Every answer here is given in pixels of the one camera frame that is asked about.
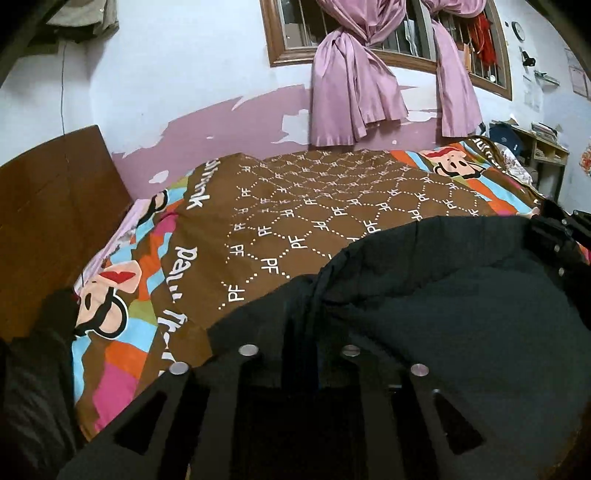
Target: peeling pink paint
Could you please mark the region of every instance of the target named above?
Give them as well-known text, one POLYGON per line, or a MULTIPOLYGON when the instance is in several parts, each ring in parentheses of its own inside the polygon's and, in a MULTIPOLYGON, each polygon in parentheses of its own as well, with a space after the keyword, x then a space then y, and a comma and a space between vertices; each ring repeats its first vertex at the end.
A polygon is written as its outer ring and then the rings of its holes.
MULTIPOLYGON (((140 148, 124 158, 113 154, 129 193, 147 198, 176 181, 187 171, 212 158, 243 152, 256 158, 306 150, 305 145, 286 141, 282 131, 284 115, 310 109, 310 91, 303 85, 280 88, 246 100, 232 109, 240 98, 203 108, 171 121, 153 147, 140 148), (168 170, 167 181, 151 184, 155 174, 168 170)), ((383 122, 355 148, 373 150, 424 150, 441 144, 436 132, 439 119, 414 122, 383 122)))

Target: brown wooden headboard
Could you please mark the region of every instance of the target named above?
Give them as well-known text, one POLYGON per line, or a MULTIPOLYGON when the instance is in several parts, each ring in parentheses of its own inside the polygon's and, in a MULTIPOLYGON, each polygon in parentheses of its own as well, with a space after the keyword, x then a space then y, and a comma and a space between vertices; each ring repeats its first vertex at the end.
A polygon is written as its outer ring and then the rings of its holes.
POLYGON ((96 125, 0 167, 0 192, 0 336, 10 340, 74 284, 132 202, 96 125))

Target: window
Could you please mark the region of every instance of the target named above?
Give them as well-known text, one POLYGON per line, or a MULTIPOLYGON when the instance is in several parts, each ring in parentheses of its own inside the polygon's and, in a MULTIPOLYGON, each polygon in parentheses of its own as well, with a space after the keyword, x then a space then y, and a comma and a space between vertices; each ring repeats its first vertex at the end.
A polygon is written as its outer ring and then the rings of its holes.
MULTIPOLYGON (((261 0, 267 47, 271 66, 311 63, 316 47, 339 24, 324 13, 316 0, 261 0)), ((491 40, 496 63, 486 66, 471 46, 471 19, 442 12, 440 21, 456 40, 459 48, 470 45, 469 64, 472 83, 480 88, 512 99, 509 57, 501 20, 492 0, 485 15, 491 22, 491 40)), ((380 45, 376 54, 389 66, 424 72, 436 72, 436 48, 431 18, 421 0, 407 0, 407 17, 380 45)))

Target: dark cloth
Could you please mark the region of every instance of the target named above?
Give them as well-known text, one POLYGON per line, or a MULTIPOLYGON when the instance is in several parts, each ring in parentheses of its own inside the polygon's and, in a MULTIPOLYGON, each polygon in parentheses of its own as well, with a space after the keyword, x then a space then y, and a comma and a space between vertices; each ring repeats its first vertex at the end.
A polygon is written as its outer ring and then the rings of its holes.
POLYGON ((317 341, 345 328, 407 367, 427 365, 482 420, 485 443, 458 457, 451 478, 538 478, 581 427, 591 332, 557 269, 525 248, 528 224, 432 218, 370 235, 215 324, 213 351, 255 343, 273 363, 291 349, 283 386, 321 388, 317 341))
POLYGON ((48 297, 27 338, 2 349, 0 455, 11 478, 50 479, 83 444, 74 414, 71 290, 48 297))

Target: pink curtain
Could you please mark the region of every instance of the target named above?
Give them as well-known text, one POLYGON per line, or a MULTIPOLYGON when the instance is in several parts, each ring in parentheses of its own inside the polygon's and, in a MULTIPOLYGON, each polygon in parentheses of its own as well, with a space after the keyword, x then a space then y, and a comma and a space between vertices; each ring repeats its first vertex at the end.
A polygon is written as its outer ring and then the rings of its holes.
POLYGON ((482 123, 474 87, 460 58, 456 42, 436 18, 442 10, 459 17, 477 17, 486 0, 421 0, 431 13, 437 43, 437 83, 443 110, 444 137, 466 137, 482 123))
POLYGON ((353 145, 368 124, 406 118, 396 77, 368 47, 403 21, 406 0, 317 0, 341 25, 318 46, 312 67, 310 142, 353 145))

